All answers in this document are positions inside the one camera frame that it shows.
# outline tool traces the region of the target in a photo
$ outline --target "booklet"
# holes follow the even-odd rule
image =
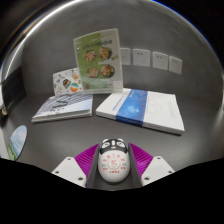
[[[182,134],[184,124],[176,96],[136,89],[111,94],[96,115],[146,128]]]
[[[123,75],[117,29],[73,40],[83,93],[122,92]]]
[[[55,96],[83,91],[78,68],[54,73],[53,85]]]
[[[50,97],[32,118],[32,123],[92,116],[92,94],[81,92]]]

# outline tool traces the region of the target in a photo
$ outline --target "card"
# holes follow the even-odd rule
[[[55,96],[83,91],[78,68],[54,73],[53,85]]]
[[[73,42],[83,92],[121,92],[123,76],[118,30],[90,33]]]

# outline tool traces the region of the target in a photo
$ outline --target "purple device part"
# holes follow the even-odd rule
[[[129,143],[131,146],[134,159],[135,159],[135,164],[138,169],[138,173],[140,177],[142,174],[145,172],[149,164],[151,163],[153,156],[151,156],[149,153],[145,152],[143,149],[139,148],[136,145],[133,145],[132,143]]]
[[[78,163],[79,167],[85,173],[86,177],[88,177],[89,175],[89,172],[93,163],[93,158],[94,158],[98,145],[99,144],[86,149],[84,152],[80,153],[74,158],[76,162]]]

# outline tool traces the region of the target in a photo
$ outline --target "blue and white book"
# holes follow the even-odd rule
[[[184,132],[176,96],[136,89],[111,94],[96,115],[175,134]]]

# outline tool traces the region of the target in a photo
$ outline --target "book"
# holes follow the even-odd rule
[[[184,132],[176,96],[136,89],[112,93],[96,115],[174,134]]]
[[[92,116],[92,94],[81,92],[50,97],[32,117],[32,123]]]

